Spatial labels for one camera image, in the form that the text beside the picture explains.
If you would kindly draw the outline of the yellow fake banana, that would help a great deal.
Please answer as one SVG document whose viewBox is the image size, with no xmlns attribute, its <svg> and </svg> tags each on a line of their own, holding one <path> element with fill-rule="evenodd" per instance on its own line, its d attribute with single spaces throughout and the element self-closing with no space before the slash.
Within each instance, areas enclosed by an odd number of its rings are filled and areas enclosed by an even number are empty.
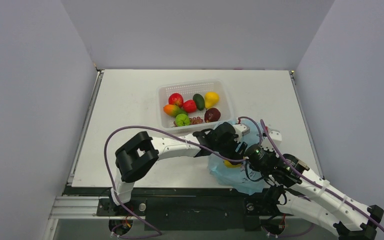
<svg viewBox="0 0 384 240">
<path fill-rule="evenodd" d="M 227 168 L 233 169 L 233 168 L 240 168 L 241 165 L 242 165 L 242 162 L 231 162 L 231 161 L 228 161 L 228 160 L 224 160 L 224 161 L 223 161 L 223 164 L 224 164 Z"/>
</svg>

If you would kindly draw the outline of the light blue plastic bag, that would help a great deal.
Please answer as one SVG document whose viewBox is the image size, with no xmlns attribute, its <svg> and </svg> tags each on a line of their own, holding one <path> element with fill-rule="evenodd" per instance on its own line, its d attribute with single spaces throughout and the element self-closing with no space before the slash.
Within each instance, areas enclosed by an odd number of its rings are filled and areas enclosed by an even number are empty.
<svg viewBox="0 0 384 240">
<path fill-rule="evenodd" d="M 262 126 L 259 123 L 254 124 L 254 121 L 248 118 L 242 118 L 240 122 L 250 129 L 250 133 L 246 134 L 241 140 L 248 147 L 258 144 L 260 142 L 258 129 L 261 129 Z M 231 187 L 246 195 L 261 193 L 264 188 L 270 187 L 263 179 L 258 180 L 262 175 L 252 170 L 244 162 L 235 167 L 228 167 L 220 157 L 210 155 L 207 168 L 220 185 Z"/>
</svg>

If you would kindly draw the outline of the green fake apple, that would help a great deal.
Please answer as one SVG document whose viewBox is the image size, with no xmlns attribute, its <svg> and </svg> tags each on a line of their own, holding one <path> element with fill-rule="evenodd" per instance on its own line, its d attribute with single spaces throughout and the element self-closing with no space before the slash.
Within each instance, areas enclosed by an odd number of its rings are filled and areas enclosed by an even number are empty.
<svg viewBox="0 0 384 240">
<path fill-rule="evenodd" d="M 191 120 L 187 114 L 180 113 L 175 117 L 174 124 L 176 127 L 185 127 L 191 124 Z"/>
</svg>

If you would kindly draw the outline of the orange green fake mango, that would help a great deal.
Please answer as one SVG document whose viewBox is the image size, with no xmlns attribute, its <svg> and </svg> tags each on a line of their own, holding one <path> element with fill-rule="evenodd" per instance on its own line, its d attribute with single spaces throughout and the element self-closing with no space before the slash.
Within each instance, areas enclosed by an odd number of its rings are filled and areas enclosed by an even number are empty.
<svg viewBox="0 0 384 240">
<path fill-rule="evenodd" d="M 163 107 L 163 111 L 170 117 L 177 117 L 180 114 L 187 115 L 187 112 L 181 107 L 174 104 L 167 104 Z"/>
</svg>

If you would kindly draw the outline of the red yellow fake apple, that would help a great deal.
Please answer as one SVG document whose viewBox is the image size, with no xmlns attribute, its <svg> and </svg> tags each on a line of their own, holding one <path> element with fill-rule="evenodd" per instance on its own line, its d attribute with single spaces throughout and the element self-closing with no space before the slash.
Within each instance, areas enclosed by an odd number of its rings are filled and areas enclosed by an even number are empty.
<svg viewBox="0 0 384 240">
<path fill-rule="evenodd" d="M 182 108 L 184 104 L 184 98 L 180 93 L 173 93 L 168 97 L 168 103 L 170 105 L 175 105 L 179 108 Z"/>
</svg>

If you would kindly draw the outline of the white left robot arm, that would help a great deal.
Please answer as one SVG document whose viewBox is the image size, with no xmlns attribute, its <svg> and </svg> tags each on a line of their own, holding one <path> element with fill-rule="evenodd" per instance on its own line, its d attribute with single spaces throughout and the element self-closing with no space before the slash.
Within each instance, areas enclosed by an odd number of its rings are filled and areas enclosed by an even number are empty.
<svg viewBox="0 0 384 240">
<path fill-rule="evenodd" d="M 117 178 L 111 181 L 113 186 L 109 208 L 116 215 L 123 215 L 129 210 L 135 182 L 142 179 L 157 161 L 216 155 L 223 160 L 241 163 L 247 147 L 241 140 L 250 133 L 247 125 L 229 122 L 184 136 L 164 131 L 164 137 L 154 137 L 148 134 L 150 127 L 140 126 L 140 129 L 140 132 L 115 151 Z"/>
</svg>

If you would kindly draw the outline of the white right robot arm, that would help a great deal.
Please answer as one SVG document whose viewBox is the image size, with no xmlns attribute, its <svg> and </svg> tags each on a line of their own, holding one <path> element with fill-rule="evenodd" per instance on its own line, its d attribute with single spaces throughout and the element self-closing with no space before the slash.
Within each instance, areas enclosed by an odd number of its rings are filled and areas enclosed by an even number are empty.
<svg viewBox="0 0 384 240">
<path fill-rule="evenodd" d="M 294 215 L 316 224 L 340 240 L 373 240 L 384 210 L 365 205 L 333 187 L 291 154 L 277 156 L 258 144 L 244 153 L 253 171 L 274 182 L 262 199 L 263 209 Z"/>
</svg>

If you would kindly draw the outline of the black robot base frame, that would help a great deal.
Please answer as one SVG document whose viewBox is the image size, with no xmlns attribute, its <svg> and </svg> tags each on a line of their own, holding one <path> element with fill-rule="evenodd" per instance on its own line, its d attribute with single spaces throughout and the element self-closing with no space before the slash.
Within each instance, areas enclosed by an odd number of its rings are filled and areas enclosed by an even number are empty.
<svg viewBox="0 0 384 240">
<path fill-rule="evenodd" d="M 160 231 L 222 231 L 244 229 L 258 231 L 262 226 L 285 228 L 285 213 L 275 206 L 271 191 L 247 195 L 232 188 L 134 188 L 129 211 L 116 206 L 108 187 L 72 187 L 65 197 L 97 197 L 92 215 L 108 217 L 109 229 L 126 233 L 145 219 Z"/>
</svg>

